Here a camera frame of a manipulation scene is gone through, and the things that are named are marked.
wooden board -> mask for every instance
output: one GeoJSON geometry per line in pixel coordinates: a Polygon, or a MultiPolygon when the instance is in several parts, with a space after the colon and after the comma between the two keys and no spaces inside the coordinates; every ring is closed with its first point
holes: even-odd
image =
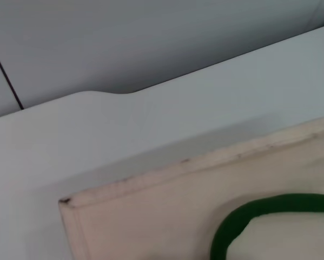
{"type": "MultiPolygon", "coordinates": [[[[324,118],[60,200],[76,260],[208,259],[221,220],[252,199],[324,193],[324,118]]],[[[324,215],[257,218],[228,259],[324,259],[324,215]]]]}

dark spot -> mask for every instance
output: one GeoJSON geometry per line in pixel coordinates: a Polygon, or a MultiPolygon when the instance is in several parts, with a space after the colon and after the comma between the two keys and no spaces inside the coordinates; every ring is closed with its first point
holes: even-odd
{"type": "Polygon", "coordinates": [[[59,202],[63,204],[68,204],[71,201],[71,198],[60,199],[59,202]]]}

